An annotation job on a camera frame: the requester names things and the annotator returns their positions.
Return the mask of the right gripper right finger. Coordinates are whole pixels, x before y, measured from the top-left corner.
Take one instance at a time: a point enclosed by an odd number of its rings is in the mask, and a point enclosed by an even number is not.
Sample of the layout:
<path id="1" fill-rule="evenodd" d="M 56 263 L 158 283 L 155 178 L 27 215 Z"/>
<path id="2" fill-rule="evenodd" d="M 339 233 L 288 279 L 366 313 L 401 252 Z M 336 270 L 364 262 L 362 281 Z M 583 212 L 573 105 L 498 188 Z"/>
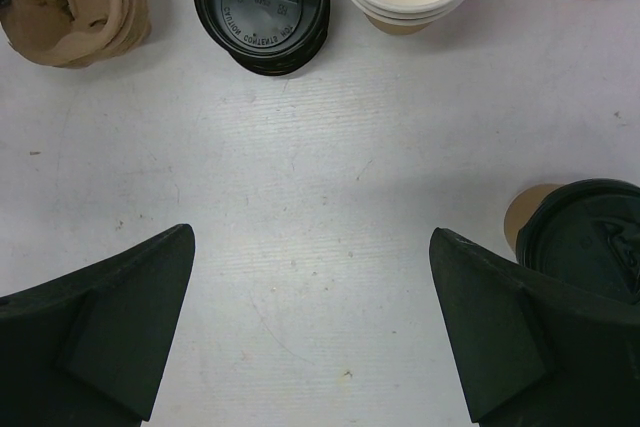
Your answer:
<path id="1" fill-rule="evenodd" d="M 432 277 L 472 422 L 636 426 L 639 309 L 437 228 Z"/>

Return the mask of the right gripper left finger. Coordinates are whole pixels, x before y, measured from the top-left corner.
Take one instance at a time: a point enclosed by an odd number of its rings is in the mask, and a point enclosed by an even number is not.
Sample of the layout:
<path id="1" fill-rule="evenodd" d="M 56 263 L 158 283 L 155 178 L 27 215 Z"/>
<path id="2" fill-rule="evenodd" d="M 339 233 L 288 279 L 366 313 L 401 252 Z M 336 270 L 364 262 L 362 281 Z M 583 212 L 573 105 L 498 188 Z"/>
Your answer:
<path id="1" fill-rule="evenodd" d="M 149 421 L 194 257 L 194 231 L 179 224 L 2 297 L 2 425 Z"/>

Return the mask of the brown paper coffee cup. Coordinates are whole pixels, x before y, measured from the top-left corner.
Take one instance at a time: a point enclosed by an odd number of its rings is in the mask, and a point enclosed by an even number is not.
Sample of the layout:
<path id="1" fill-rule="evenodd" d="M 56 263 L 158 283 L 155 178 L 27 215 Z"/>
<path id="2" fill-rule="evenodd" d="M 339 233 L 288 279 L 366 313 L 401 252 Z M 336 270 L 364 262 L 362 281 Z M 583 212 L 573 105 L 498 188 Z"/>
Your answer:
<path id="1" fill-rule="evenodd" d="M 517 237 L 520 230 L 533 216 L 542 201 L 562 184 L 538 184 L 524 189 L 509 204 L 503 221 L 505 239 L 513 253 L 516 253 Z"/>

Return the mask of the brown cardboard cup carrier stack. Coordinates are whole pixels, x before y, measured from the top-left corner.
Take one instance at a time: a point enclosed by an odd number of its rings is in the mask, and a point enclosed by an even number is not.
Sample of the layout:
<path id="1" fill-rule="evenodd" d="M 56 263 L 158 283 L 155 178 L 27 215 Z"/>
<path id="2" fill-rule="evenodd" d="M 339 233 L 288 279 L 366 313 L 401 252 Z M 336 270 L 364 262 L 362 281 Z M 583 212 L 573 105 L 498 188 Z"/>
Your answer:
<path id="1" fill-rule="evenodd" d="M 27 60 L 81 68 L 139 46 L 151 21 L 147 0 L 1 0 L 1 27 Z"/>

